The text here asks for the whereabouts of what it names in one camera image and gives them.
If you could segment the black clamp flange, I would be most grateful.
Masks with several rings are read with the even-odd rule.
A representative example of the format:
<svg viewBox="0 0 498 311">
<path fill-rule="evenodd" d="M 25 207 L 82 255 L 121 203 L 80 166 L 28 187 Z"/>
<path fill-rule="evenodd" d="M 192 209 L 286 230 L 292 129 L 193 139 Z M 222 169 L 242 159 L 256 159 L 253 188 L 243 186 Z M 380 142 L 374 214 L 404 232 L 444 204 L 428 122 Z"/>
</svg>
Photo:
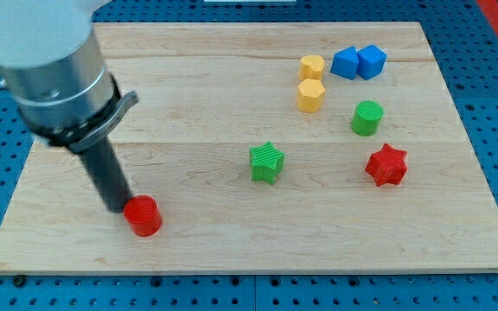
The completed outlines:
<svg viewBox="0 0 498 311">
<path fill-rule="evenodd" d="M 122 121 L 127 111 L 138 103 L 135 91 L 123 95 L 118 82 L 111 75 L 113 94 L 104 108 L 80 125 L 43 128 L 36 135 L 46 140 L 51 147 L 65 147 L 74 154 L 81 154 L 106 138 Z"/>
</svg>

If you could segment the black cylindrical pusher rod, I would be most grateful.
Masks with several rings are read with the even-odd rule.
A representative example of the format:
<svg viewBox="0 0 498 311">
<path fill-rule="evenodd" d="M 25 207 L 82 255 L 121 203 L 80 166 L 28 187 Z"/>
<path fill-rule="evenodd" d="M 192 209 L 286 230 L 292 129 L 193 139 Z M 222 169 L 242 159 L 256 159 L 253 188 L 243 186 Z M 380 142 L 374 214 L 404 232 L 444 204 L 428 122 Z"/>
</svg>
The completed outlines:
<svg viewBox="0 0 498 311">
<path fill-rule="evenodd" d="M 80 153 L 80 160 L 107 210 L 122 213 L 132 191 L 109 139 Z"/>
</svg>

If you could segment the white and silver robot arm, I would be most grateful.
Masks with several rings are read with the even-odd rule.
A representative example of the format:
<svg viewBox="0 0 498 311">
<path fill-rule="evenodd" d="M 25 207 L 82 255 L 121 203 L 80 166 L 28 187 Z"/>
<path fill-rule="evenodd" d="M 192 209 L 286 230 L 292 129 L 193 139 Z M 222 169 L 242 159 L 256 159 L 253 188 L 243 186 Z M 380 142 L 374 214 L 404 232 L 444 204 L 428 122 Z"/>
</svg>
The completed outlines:
<svg viewBox="0 0 498 311">
<path fill-rule="evenodd" d="M 107 209 L 132 193 L 108 136 L 138 102 L 100 52 L 93 13 L 106 0 L 0 0 L 0 76 L 23 122 L 80 157 Z"/>
</svg>

